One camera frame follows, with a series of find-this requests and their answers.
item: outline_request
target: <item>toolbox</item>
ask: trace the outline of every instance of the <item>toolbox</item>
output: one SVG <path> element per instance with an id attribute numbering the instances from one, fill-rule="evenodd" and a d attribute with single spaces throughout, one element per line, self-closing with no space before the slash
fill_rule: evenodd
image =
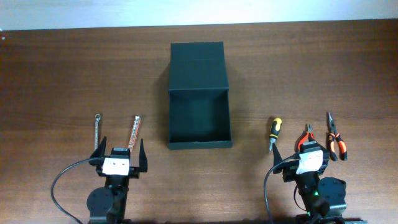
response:
<path id="1" fill-rule="evenodd" d="M 169 149 L 232 147 L 222 42 L 171 44 Z"/>

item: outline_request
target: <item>wrench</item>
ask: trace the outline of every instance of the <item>wrench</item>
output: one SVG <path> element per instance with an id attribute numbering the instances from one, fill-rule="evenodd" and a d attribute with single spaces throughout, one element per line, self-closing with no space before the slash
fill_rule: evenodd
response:
<path id="1" fill-rule="evenodd" d="M 95 115 L 95 135 L 94 135 L 94 151 L 98 148 L 98 124 L 100 123 L 101 115 Z"/>

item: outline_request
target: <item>open box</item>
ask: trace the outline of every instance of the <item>open box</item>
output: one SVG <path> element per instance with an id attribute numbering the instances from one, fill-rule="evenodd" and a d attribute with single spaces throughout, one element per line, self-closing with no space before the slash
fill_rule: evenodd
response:
<path id="1" fill-rule="evenodd" d="M 222 42 L 171 45 L 169 149 L 232 147 Z"/>

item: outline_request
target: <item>red pliers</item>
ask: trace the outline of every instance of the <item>red pliers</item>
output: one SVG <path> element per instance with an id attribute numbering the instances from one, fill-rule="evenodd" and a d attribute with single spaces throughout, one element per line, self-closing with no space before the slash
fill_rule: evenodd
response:
<path id="1" fill-rule="evenodd" d="M 341 134 L 337 133 L 336 131 L 336 125 L 331 117 L 331 114 L 327 112 L 328 114 L 328 128 L 329 128 L 329 137 L 328 137 L 328 147 L 330 150 L 330 158 L 333 161 L 337 161 L 338 158 L 335 153 L 335 139 L 338 143 L 338 147 L 340 148 L 340 159 L 345 161 L 347 160 L 347 147 L 346 144 L 344 143 L 343 139 L 341 138 Z"/>
<path id="2" fill-rule="evenodd" d="M 300 146 L 305 142 L 305 140 L 309 140 L 309 141 L 315 141 L 315 138 L 313 137 L 313 133 L 312 133 L 312 126 L 311 124 L 307 124 L 307 130 L 305 131 L 305 136 L 298 142 L 298 151 L 300 152 Z"/>

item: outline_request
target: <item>screwdriver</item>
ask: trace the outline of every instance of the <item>screwdriver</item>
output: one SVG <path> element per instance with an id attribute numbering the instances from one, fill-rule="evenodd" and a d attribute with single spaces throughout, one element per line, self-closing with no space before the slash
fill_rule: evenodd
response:
<path id="1" fill-rule="evenodd" d="M 282 126 L 282 119 L 275 118 L 271 125 L 271 134 L 269 135 L 269 152 L 272 151 L 272 144 L 278 139 L 278 134 Z"/>

